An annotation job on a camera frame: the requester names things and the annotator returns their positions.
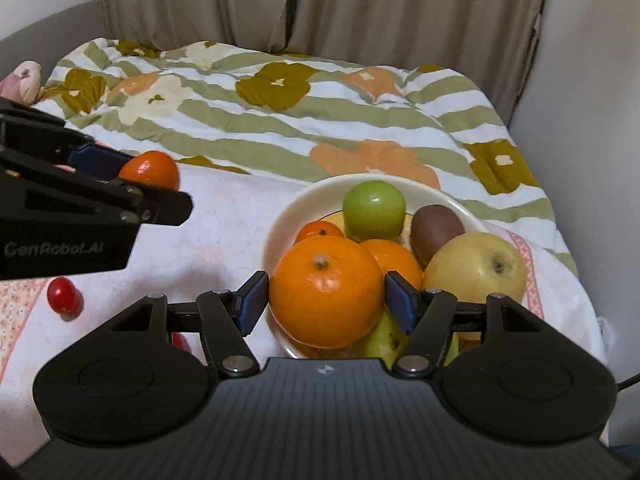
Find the red cherry tomato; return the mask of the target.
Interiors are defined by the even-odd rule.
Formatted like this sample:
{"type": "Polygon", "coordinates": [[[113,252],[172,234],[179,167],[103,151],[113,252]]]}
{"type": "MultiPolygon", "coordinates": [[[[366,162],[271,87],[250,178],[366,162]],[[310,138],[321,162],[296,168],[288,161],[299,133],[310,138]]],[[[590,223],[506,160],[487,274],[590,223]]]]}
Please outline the red cherry tomato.
{"type": "Polygon", "coordinates": [[[170,334],[171,344],[185,352],[191,352],[190,346],[186,338],[184,338],[183,334],[180,333],[171,333],[170,334]]]}
{"type": "Polygon", "coordinates": [[[68,278],[59,276],[50,281],[47,300],[51,309],[59,315],[74,315],[80,307],[77,288],[68,278]]]}

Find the beige curtain panel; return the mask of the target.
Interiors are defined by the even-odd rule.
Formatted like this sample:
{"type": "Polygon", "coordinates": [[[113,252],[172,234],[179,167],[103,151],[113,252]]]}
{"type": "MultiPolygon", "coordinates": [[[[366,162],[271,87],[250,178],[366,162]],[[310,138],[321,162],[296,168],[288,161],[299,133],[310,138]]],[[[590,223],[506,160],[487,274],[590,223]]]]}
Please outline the beige curtain panel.
{"type": "Polygon", "coordinates": [[[100,0],[110,34],[175,49],[198,40],[258,51],[286,43],[288,0],[100,0]]]}
{"type": "Polygon", "coordinates": [[[543,8],[544,0],[288,0],[285,49],[360,65],[452,68],[510,122],[543,8]]]}

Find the large orange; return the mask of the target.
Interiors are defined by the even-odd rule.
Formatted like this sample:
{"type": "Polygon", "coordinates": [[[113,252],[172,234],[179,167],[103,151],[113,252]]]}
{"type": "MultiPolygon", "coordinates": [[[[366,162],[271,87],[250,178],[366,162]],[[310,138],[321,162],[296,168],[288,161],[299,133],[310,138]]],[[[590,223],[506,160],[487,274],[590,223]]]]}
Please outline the large orange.
{"type": "Polygon", "coordinates": [[[270,274],[270,311],[308,347],[339,349],[367,336],[384,304],[375,258],[344,237],[316,236],[288,249],[270,274]]]}
{"type": "Polygon", "coordinates": [[[360,246],[375,258],[383,274],[396,271],[414,288],[421,288],[423,271],[409,249],[391,240],[365,240],[360,246]]]}

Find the grey bed headboard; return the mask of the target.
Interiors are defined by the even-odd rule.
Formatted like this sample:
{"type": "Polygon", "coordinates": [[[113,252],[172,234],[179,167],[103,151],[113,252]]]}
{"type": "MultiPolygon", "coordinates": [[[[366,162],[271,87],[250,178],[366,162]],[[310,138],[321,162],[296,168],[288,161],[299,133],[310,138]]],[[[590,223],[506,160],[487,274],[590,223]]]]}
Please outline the grey bed headboard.
{"type": "Polygon", "coordinates": [[[1,77],[9,75],[25,61],[34,61],[41,67],[41,80],[46,81],[66,54],[87,41],[106,36],[99,0],[72,6],[3,38],[0,42],[1,77]]]}

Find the green striped floral duvet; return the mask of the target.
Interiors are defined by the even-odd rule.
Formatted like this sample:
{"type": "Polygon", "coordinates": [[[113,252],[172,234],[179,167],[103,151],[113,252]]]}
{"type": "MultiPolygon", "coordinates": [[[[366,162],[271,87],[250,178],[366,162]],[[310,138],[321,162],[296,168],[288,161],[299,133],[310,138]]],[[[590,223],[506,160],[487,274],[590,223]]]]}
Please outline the green striped floral duvet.
{"type": "Polygon", "coordinates": [[[360,66],[198,41],[168,51],[96,38],[61,58],[40,110],[119,150],[283,181],[390,174],[573,264],[506,125],[464,75],[360,66]]]}

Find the small green apple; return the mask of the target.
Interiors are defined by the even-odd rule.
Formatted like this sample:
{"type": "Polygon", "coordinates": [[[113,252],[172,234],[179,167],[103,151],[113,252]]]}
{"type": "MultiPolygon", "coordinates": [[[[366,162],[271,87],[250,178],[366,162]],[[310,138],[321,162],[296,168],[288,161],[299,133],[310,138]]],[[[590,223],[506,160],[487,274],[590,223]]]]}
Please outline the small green apple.
{"type": "Polygon", "coordinates": [[[370,333],[352,346],[352,356],[381,359],[385,367],[390,370],[399,353],[404,350],[407,341],[408,336],[401,330],[390,314],[390,310],[384,308],[370,333]]]}

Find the brown kiwi fruit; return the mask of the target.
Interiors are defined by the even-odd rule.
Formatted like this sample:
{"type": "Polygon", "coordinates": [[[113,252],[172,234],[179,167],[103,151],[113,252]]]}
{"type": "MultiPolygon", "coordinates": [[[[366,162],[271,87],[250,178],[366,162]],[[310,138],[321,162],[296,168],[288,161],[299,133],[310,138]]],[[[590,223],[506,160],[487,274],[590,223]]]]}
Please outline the brown kiwi fruit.
{"type": "Polygon", "coordinates": [[[439,248],[464,233],[463,224],[452,210],[442,205],[428,205],[413,215],[409,242],[416,260],[425,268],[439,248]]]}

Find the round green apple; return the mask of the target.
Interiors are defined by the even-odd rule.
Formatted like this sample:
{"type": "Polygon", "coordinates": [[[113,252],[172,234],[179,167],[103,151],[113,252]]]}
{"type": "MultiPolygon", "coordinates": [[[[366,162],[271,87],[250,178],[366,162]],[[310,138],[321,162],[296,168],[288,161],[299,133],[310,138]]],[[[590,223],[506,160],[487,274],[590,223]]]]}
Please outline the round green apple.
{"type": "Polygon", "coordinates": [[[407,205],[405,196],[392,184],[369,180],[346,193],[342,211],[346,232],[357,242],[392,240],[404,229],[407,205]]]}

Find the beige curtain right panel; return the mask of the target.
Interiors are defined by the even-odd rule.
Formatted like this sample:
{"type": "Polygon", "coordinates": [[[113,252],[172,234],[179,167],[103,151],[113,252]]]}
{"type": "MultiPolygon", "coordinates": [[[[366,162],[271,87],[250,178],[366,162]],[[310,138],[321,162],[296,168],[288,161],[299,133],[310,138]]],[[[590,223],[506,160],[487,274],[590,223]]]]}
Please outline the beige curtain right panel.
{"type": "Polygon", "coordinates": [[[285,49],[360,65],[452,68],[510,122],[543,8],[544,0],[288,0],[285,49]]]}

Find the small tangerine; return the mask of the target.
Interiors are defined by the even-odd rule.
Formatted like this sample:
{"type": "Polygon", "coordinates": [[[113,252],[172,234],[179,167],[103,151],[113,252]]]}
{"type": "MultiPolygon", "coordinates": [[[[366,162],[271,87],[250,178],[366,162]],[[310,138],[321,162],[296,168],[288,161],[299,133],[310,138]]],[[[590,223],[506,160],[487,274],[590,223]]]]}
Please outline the small tangerine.
{"type": "Polygon", "coordinates": [[[308,222],[296,234],[295,244],[317,236],[343,237],[344,233],[336,224],[326,220],[308,222]]]}
{"type": "Polygon", "coordinates": [[[178,191],[180,174],[175,161],[160,151],[147,151],[128,160],[119,170],[120,180],[178,191]]]}

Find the pink plush toy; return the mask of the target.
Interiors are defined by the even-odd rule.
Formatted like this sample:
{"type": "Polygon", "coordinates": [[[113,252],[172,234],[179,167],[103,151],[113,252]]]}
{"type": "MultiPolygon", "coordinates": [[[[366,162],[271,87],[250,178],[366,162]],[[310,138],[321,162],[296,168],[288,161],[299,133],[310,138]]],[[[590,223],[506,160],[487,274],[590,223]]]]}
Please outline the pink plush toy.
{"type": "Polygon", "coordinates": [[[25,61],[0,82],[0,96],[18,104],[31,106],[41,96],[41,66],[25,61]]]}

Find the large yellow apple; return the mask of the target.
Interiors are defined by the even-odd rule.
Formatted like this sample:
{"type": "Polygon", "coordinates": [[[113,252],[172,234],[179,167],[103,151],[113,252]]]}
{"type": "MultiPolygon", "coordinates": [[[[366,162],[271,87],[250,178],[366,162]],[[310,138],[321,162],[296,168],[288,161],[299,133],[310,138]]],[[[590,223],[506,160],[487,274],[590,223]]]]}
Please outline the large yellow apple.
{"type": "Polygon", "coordinates": [[[469,232],[448,240],[434,253],[425,268],[422,288],[484,304],[493,292],[521,302],[526,285],[524,259],[512,244],[494,234],[469,232]]]}

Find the beige curtain left panel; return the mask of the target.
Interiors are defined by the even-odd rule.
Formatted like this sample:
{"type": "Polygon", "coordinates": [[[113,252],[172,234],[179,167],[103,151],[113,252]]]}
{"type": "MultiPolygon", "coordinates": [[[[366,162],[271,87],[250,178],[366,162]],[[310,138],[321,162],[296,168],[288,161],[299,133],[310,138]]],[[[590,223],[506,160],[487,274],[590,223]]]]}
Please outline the beige curtain left panel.
{"type": "Polygon", "coordinates": [[[100,0],[110,34],[175,49],[198,40],[258,51],[286,43],[288,0],[100,0]]]}

